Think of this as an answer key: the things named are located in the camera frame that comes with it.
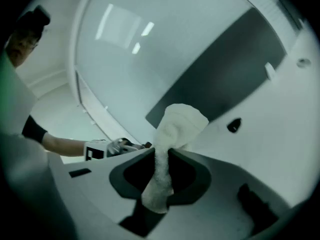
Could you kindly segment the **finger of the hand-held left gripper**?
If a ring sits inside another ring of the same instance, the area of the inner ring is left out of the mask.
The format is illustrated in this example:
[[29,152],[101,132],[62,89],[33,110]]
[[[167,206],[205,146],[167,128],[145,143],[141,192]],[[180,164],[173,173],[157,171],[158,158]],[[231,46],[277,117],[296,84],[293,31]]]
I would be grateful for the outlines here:
[[122,138],[121,146],[123,151],[138,151],[145,148],[143,145],[132,143],[126,138]]

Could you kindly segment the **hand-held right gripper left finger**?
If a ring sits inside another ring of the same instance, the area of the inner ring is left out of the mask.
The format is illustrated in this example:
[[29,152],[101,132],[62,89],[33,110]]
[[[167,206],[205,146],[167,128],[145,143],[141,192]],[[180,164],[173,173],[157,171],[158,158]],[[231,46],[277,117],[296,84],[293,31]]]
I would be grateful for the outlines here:
[[59,194],[73,220],[77,237],[135,237],[118,223],[129,216],[135,201],[122,198],[112,187],[112,169],[152,149],[101,160],[64,164],[49,152],[48,164]]

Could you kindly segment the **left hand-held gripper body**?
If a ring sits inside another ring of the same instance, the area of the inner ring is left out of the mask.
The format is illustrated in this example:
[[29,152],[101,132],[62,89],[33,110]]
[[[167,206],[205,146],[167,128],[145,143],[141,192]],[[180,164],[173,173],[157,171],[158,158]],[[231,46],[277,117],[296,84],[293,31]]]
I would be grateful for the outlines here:
[[87,141],[83,148],[84,160],[100,160],[121,155],[125,143],[125,138],[118,138],[113,141],[104,139]]

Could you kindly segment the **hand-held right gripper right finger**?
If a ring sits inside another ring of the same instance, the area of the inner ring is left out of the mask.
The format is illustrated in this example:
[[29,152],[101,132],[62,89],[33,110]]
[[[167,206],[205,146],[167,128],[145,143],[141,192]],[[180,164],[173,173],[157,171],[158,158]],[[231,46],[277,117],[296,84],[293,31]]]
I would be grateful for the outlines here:
[[291,208],[276,191],[235,164],[183,150],[180,154],[207,168],[210,186],[195,203],[170,206],[150,237],[249,237],[254,222],[237,198],[244,184],[279,218]]

